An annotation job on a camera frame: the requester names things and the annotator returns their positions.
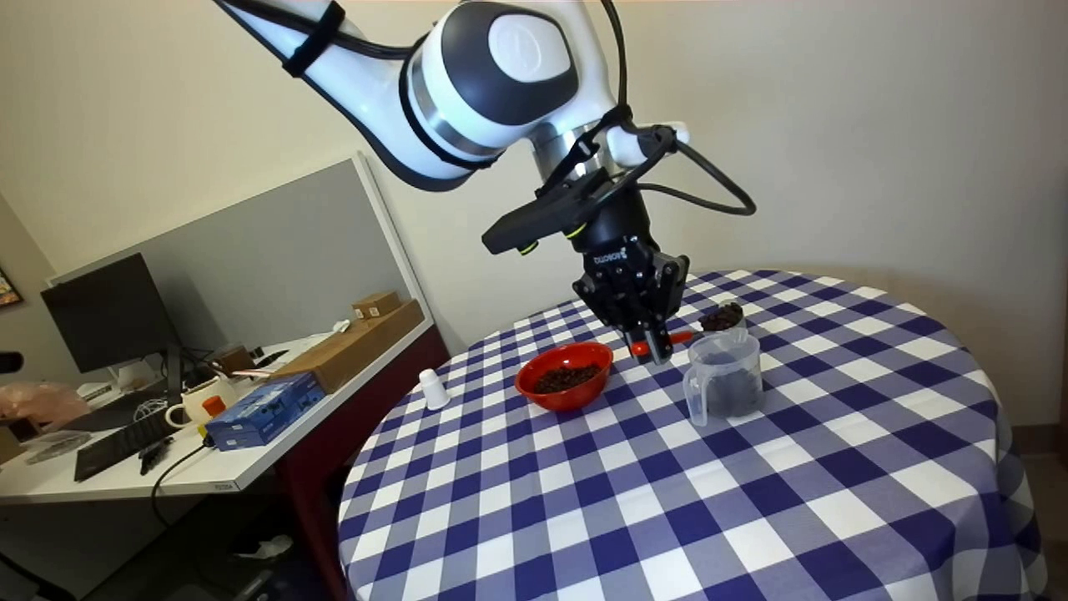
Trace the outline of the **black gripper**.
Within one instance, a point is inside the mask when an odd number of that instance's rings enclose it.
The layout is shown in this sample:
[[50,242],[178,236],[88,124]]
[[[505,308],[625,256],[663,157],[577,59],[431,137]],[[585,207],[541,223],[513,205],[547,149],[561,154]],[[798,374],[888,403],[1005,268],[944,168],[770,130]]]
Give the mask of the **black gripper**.
[[585,274],[577,298],[617,327],[634,359],[672,360],[667,318],[681,308],[689,256],[663,255],[637,192],[607,199],[577,233]]

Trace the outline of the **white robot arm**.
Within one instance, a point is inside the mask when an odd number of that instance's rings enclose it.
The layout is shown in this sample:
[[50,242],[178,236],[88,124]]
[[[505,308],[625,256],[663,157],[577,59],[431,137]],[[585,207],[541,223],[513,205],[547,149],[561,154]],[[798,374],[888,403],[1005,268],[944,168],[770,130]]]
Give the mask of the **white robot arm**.
[[582,0],[456,0],[408,46],[367,40],[336,0],[214,2],[409,188],[454,192],[530,143],[541,188],[484,247],[526,255],[567,236],[585,256],[575,293],[593,318],[656,360],[672,354],[689,265],[652,236],[640,178],[679,133],[632,120]]

